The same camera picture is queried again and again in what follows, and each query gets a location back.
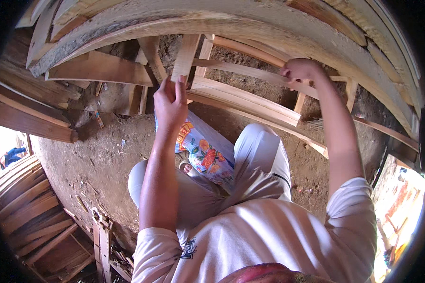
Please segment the wood stack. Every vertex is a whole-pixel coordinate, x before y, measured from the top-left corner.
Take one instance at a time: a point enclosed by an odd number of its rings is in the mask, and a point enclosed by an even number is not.
[[[36,155],[0,176],[0,223],[16,256],[43,282],[68,282],[94,261],[93,245],[59,204]]]

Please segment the white t-shirt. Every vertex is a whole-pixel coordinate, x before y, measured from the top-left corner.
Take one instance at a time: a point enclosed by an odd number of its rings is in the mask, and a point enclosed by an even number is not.
[[[337,283],[363,283],[376,252],[371,192],[363,178],[345,182],[330,198],[324,224],[293,202],[246,201],[193,229],[184,250],[174,232],[143,229],[132,283],[215,283],[242,267],[269,262]]]

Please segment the shirt sleeve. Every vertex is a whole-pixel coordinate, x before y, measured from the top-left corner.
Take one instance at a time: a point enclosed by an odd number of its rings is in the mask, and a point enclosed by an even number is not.
[[[137,235],[132,283],[170,282],[182,250],[177,235],[163,228],[146,228]]]
[[[373,271],[377,232],[371,193],[364,178],[352,178],[331,196],[326,207],[324,226],[345,255],[341,264],[349,282],[365,282]]]

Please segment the person's left hand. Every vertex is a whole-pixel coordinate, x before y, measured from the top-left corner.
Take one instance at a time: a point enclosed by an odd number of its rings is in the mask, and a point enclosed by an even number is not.
[[[174,84],[168,76],[154,94],[154,111],[158,133],[177,135],[187,118],[186,77],[179,76]]]

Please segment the person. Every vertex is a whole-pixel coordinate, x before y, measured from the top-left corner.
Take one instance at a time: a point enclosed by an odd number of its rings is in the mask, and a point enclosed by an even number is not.
[[[27,152],[27,149],[24,147],[12,148],[10,151],[5,152],[5,154],[0,157],[0,169],[5,170],[11,163],[20,160],[21,157],[18,156],[18,154],[25,154],[25,152]]]
[[[238,137],[228,196],[174,168],[173,145],[188,116],[186,79],[173,86],[168,78],[154,94],[150,157],[129,175],[140,215],[133,283],[368,280],[376,217],[353,120],[318,63],[293,59],[281,74],[313,80],[318,91],[329,151],[325,223],[291,201],[288,157],[265,125],[250,124]]]

